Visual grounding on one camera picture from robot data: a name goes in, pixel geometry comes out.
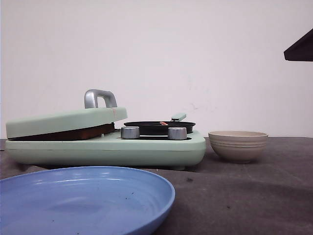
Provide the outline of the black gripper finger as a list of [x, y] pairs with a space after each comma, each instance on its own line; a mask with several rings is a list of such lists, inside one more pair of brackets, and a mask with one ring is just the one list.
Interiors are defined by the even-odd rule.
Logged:
[[284, 51], [284, 58], [287, 61], [312, 61], [313, 29], [286, 49]]

